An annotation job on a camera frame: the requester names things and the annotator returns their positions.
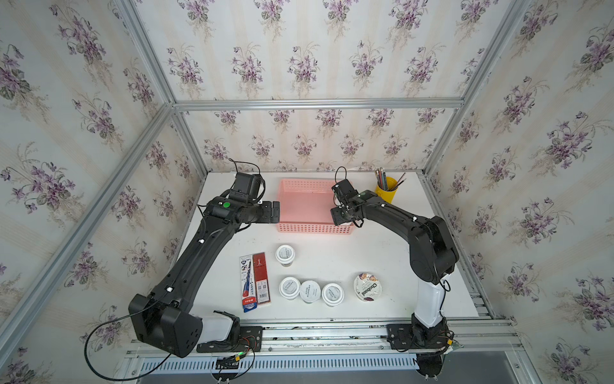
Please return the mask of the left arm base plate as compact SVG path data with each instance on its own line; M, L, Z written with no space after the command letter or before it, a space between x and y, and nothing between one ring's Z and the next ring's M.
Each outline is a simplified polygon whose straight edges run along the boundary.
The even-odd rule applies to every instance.
M243 352L248 348L259 352L264 328L245 326L236 315L215 310L202 320L203 329L196 346L198 353Z

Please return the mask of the pink plastic basket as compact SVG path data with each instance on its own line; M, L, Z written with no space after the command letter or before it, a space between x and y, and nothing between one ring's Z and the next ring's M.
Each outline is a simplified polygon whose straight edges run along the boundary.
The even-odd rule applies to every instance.
M281 233L350 235L353 224L336 226L330 210L335 207L332 179L282 179L278 198L281 204Z

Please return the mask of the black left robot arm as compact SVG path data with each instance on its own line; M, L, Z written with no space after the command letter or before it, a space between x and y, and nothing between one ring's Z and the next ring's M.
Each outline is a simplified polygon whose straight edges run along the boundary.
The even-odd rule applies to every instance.
M203 321L190 311L217 256L241 228L277 224L281 217L278 201L242 203L216 197L201 209L199 227L170 272L150 294L137 294L129 304L137 340L179 358L201 342Z

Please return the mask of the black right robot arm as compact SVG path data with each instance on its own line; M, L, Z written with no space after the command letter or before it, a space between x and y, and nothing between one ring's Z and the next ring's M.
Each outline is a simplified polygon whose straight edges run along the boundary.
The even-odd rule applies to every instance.
M331 209L334 225L361 227L375 222L409 245L409 265L420 279L417 307L412 323L431 330L444 321L442 314L446 283L459 261L459 252L449 227L439 216L427 218L405 211L371 190L358 192L346 180L332 187L337 206Z

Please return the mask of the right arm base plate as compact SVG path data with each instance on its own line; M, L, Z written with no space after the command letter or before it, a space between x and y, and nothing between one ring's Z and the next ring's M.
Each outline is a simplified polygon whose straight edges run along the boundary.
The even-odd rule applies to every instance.
M421 323L389 324L386 326L386 341L393 350L445 350L452 345L455 334L447 323L427 328Z

